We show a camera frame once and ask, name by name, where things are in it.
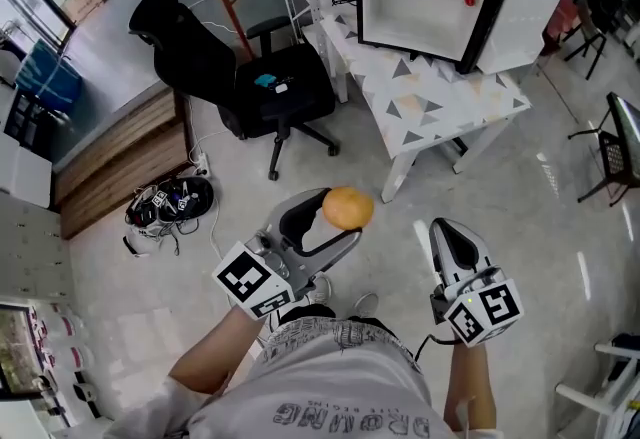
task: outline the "triangle-patterned tablecloth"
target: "triangle-patterned tablecloth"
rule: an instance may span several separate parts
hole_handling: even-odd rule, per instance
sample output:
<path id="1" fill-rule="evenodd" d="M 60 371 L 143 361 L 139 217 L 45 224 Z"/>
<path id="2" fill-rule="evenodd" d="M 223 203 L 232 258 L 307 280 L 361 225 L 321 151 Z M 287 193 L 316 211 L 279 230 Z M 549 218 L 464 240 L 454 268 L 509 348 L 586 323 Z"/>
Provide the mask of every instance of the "triangle-patterned tablecloth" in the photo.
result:
<path id="1" fill-rule="evenodd" d="M 391 158 L 531 108 L 507 73 L 458 74 L 453 64 L 358 44 L 356 17 L 327 15 L 327 37 L 373 112 Z"/>

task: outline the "sneaker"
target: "sneaker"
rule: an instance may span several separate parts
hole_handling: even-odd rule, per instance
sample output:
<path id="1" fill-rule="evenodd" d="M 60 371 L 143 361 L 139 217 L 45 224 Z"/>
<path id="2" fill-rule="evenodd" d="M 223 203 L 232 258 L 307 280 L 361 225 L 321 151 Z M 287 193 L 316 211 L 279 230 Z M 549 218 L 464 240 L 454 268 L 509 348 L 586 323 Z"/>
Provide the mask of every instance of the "sneaker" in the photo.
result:
<path id="1" fill-rule="evenodd" d="M 375 293 L 365 293 L 353 305 L 351 316 L 358 318 L 373 318 L 378 310 L 378 296 Z"/>
<path id="2" fill-rule="evenodd" d="M 322 304 L 326 306 L 331 298 L 331 281 L 320 272 L 314 279 L 315 289 L 309 293 L 309 304 Z"/>

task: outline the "black chair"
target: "black chair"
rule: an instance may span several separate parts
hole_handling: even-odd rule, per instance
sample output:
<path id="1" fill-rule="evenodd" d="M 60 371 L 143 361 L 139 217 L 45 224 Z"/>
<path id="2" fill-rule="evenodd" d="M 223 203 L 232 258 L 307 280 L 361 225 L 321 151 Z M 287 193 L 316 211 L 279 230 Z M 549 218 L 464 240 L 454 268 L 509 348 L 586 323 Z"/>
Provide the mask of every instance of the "black chair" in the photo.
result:
<path id="1" fill-rule="evenodd" d="M 269 166 L 269 179 L 275 181 L 278 156 L 291 128 L 325 144 L 329 156 L 339 152 L 338 144 L 304 124 L 335 108 L 331 81 L 315 49 L 298 44 L 271 53 L 271 32 L 289 24 L 289 18 L 279 17 L 247 30 L 249 39 L 260 38 L 262 58 L 237 70 L 233 50 L 178 0 L 142 0 L 129 29 L 155 46 L 160 79 L 217 105 L 222 122 L 236 137 L 277 133 Z"/>
<path id="2" fill-rule="evenodd" d="M 567 33 L 564 41 L 573 36 L 578 30 L 582 30 L 584 43 L 575 51 L 565 57 L 565 61 L 571 60 L 578 53 L 582 52 L 582 56 L 586 57 L 589 46 L 601 39 L 600 46 L 596 53 L 596 57 L 591 64 L 587 80 L 591 78 L 591 74 L 600 60 L 600 56 L 607 44 L 607 34 L 617 30 L 619 23 L 616 19 L 619 11 L 623 6 L 623 0 L 578 0 L 578 16 L 580 24 Z"/>
<path id="3" fill-rule="evenodd" d="M 604 178 L 600 183 L 589 190 L 589 192 L 587 192 L 582 197 L 579 197 L 579 203 L 598 193 L 609 183 L 617 183 L 619 185 L 619 188 L 616 190 L 616 192 L 614 192 L 614 196 L 620 191 L 620 188 L 622 188 L 623 186 L 625 187 L 623 192 L 613 202 L 609 203 L 609 207 L 618 204 L 630 188 L 640 188 L 640 180 L 638 180 L 634 176 L 631 155 L 629 153 L 626 142 L 623 139 L 616 137 L 612 133 L 602 130 L 602 126 L 610 113 L 611 108 L 609 108 L 597 128 L 579 131 L 568 136 L 569 140 L 571 140 L 573 137 L 576 137 L 578 135 L 591 135 L 594 133 L 597 134 L 598 144 L 600 146 L 600 154 L 602 155 Z"/>

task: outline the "power strip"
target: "power strip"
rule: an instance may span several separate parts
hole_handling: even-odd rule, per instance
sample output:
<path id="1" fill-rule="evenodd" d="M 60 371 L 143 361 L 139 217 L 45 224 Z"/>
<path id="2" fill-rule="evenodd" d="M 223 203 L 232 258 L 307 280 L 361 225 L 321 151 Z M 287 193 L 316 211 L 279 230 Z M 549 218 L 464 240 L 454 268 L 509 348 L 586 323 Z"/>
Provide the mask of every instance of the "power strip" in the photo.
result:
<path id="1" fill-rule="evenodd" d="M 200 153 L 198 155 L 198 159 L 196 160 L 196 169 L 199 176 L 204 176 L 205 178 L 209 177 L 211 171 L 209 169 L 209 160 L 206 153 Z"/>

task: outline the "mini fridge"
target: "mini fridge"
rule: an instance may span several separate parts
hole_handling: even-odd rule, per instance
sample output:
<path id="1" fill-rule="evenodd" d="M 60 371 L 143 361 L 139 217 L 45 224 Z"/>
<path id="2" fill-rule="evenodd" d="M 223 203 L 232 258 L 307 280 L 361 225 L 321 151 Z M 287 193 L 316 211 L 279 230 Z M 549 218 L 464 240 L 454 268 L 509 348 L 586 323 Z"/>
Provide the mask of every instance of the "mini fridge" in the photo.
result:
<path id="1" fill-rule="evenodd" d="M 358 41 L 495 73 L 535 61 L 559 1 L 357 0 Z"/>

